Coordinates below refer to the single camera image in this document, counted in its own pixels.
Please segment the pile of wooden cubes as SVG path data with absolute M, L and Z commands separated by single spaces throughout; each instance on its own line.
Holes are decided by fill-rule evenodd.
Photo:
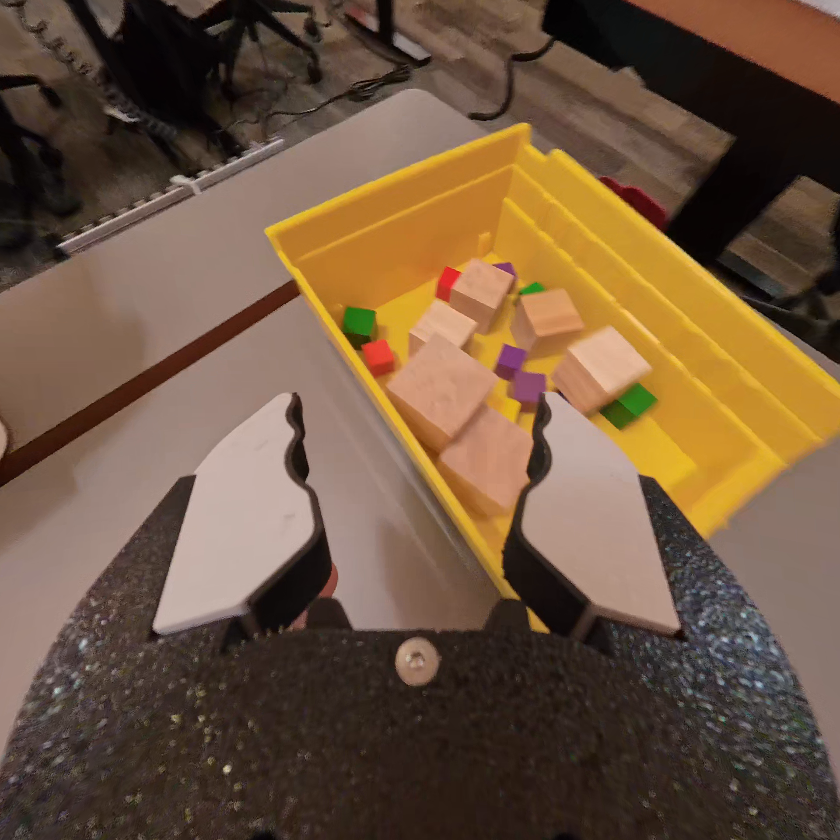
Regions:
M 516 287 L 510 263 L 443 268 L 434 297 L 406 333 L 401 365 L 377 339 L 373 311 L 346 308 L 343 329 L 385 378 L 388 399 L 462 504 L 507 515 L 524 489 L 530 437 L 520 415 L 550 388 L 584 415 L 624 401 L 650 365 L 613 328 L 583 338 L 580 302 L 539 282 Z

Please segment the person's left hand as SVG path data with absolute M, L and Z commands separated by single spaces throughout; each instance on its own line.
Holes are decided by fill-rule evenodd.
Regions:
M 323 598 L 330 598 L 335 593 L 339 582 L 339 573 L 336 565 L 332 563 L 330 577 L 325 584 L 325 586 L 321 589 L 320 593 L 317 595 L 316 600 L 323 599 Z M 308 607 L 288 626 L 287 629 L 289 630 L 298 630 L 302 629 L 306 626 L 308 620 L 308 613 L 309 607 L 314 602 L 311 602 Z

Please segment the wooden desk black legs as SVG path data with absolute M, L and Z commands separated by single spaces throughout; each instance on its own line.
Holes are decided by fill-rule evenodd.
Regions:
M 778 286 L 731 242 L 801 176 L 838 193 L 839 23 L 805 2 L 546 2 L 542 31 L 731 136 L 666 234 L 736 288 Z

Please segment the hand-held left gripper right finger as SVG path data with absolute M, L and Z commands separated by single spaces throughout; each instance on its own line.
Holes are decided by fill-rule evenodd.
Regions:
M 600 620 L 680 633 L 636 467 L 556 392 L 534 417 L 502 571 L 553 634 L 588 638 Z

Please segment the yellow plastic box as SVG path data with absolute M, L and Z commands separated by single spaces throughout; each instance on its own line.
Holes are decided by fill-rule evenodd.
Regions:
M 266 235 L 415 467 L 504 594 L 515 507 L 462 504 L 343 329 L 374 312 L 396 362 L 446 266 L 510 263 L 579 300 L 582 337 L 613 328 L 650 365 L 584 415 L 656 479 L 706 537 L 784 469 L 838 433 L 838 384 L 754 310 L 560 150 L 519 124 L 363 185 Z M 564 397 L 571 405 L 571 399 Z

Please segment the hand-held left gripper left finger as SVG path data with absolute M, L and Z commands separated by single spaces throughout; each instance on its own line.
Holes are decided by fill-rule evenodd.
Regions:
M 247 635 L 302 627 L 330 584 L 309 486 L 300 396 L 281 393 L 229 432 L 193 474 L 152 629 L 235 620 Z

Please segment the black office chair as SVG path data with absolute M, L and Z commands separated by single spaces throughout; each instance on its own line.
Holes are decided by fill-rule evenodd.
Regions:
M 64 156 L 47 138 L 26 128 L 1 100 L 1 147 L 9 163 L 10 187 L 26 217 L 35 206 L 57 217 L 68 217 L 81 208 L 65 179 Z
M 245 35 L 257 40 L 264 26 L 307 58 L 310 83 L 322 78 L 315 48 L 279 21 L 278 14 L 305 16 L 304 28 L 317 35 L 311 6 L 297 2 L 215 2 L 195 17 L 160 1 L 122 2 L 116 33 L 106 35 L 88 2 L 66 2 L 103 64 L 106 91 L 138 109 L 148 132 L 193 130 L 228 156 L 243 149 L 205 108 L 205 89 L 216 79 L 228 100 L 235 98 L 235 62 Z

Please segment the red object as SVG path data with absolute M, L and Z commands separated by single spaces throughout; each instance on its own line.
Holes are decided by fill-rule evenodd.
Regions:
M 603 175 L 598 180 L 658 230 L 666 231 L 668 213 L 653 197 L 639 187 L 622 184 L 610 176 Z

